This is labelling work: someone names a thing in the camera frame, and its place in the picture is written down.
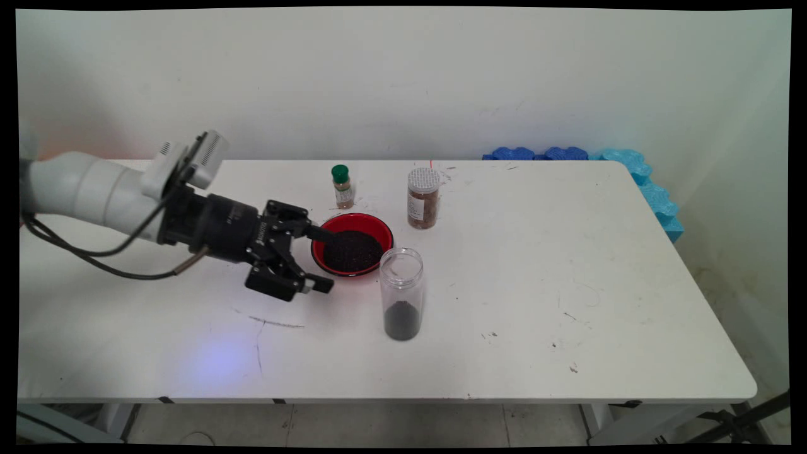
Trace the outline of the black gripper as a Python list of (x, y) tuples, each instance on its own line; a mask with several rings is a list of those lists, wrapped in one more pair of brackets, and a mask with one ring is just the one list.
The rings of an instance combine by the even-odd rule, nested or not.
[(315, 225), (302, 207), (268, 201), (262, 211), (234, 199), (211, 194), (205, 204), (205, 247), (211, 257), (228, 262), (251, 262), (245, 287), (292, 301), (298, 293), (328, 294), (334, 280), (306, 272), (297, 263), (290, 243), (271, 243), (280, 236), (328, 243), (335, 233)]

